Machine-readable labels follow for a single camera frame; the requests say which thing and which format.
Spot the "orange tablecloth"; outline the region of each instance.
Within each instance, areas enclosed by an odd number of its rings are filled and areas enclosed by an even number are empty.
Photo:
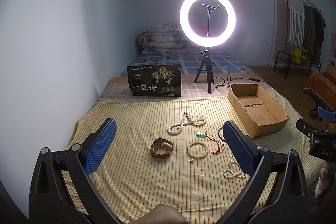
[[[333,111],[336,111],[336,84],[326,78],[323,72],[310,74],[304,88],[312,90]]]

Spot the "blue gripper pad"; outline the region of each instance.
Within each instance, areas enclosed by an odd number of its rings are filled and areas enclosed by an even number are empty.
[[[317,110],[317,115],[329,122],[336,122],[336,113],[329,112],[323,108],[319,108]]]
[[[224,123],[223,137],[244,174],[252,176],[260,162],[257,145],[249,136],[244,135],[233,121]]]
[[[88,176],[90,173],[96,172],[107,150],[109,149],[113,139],[117,133],[117,124],[115,120],[110,120],[104,128],[99,128],[96,133],[99,136],[91,145],[85,154],[84,172]]]

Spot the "hanging clothes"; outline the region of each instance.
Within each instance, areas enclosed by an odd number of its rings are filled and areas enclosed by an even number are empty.
[[[303,0],[288,0],[289,5],[289,35],[290,44],[302,47],[305,32],[305,6]]]
[[[323,17],[319,10],[314,8],[314,24],[315,24],[315,42],[311,54],[311,61],[315,65],[319,65],[322,51],[322,42],[324,41]]]
[[[304,35],[303,35],[303,48],[311,51],[311,47],[315,42],[315,22],[314,22],[314,9],[309,5],[304,6]]]

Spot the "pearl necklace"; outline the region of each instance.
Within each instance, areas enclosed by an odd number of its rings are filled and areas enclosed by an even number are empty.
[[[190,148],[191,148],[193,145],[195,145],[195,144],[203,145],[204,148],[205,148],[205,153],[204,153],[204,154],[201,154],[201,155],[194,155],[194,154],[192,154],[191,151],[190,151]],[[204,157],[209,153],[209,148],[208,148],[207,144],[204,143],[204,142],[201,142],[201,141],[194,141],[194,142],[192,142],[191,144],[189,144],[189,145],[187,146],[187,151],[188,151],[188,155],[189,155],[191,158],[197,158],[197,159],[199,159],[199,158],[204,158]]]
[[[188,122],[184,122],[185,118],[188,118],[190,121]],[[169,127],[168,127],[168,133],[169,134],[172,134],[172,135],[177,135],[177,134],[180,134],[183,130],[183,126],[188,126],[190,124],[195,124],[197,126],[202,126],[204,124],[207,123],[207,120],[203,117],[201,118],[197,118],[197,119],[193,119],[189,116],[188,112],[185,112],[183,113],[183,116],[182,116],[182,119],[181,119],[181,122],[177,122],[177,123],[173,123],[171,124]],[[173,127],[177,127],[177,131],[172,131],[172,128]]]
[[[224,177],[225,177],[226,179],[233,179],[234,177],[237,177],[237,178],[239,178],[239,179],[244,179],[244,178],[246,178],[246,175],[243,175],[243,176],[241,175],[243,171],[242,171],[242,169],[241,169],[239,163],[236,162],[236,161],[232,161],[232,159],[233,159],[233,154],[231,153],[230,161],[227,163],[227,166],[231,167],[232,164],[238,165],[238,167],[239,167],[239,173],[234,173],[234,172],[232,172],[231,170],[226,169],[226,170],[224,171],[224,174],[223,174]]]

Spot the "black garment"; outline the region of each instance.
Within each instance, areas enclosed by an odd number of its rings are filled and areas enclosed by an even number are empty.
[[[314,22],[314,9],[311,6],[304,6],[304,35],[303,35],[303,48],[310,51],[315,42],[315,22]]]
[[[324,41],[323,18],[319,10],[314,9],[314,23],[315,23],[315,42],[311,55],[311,61],[315,65],[319,65],[322,42]]]

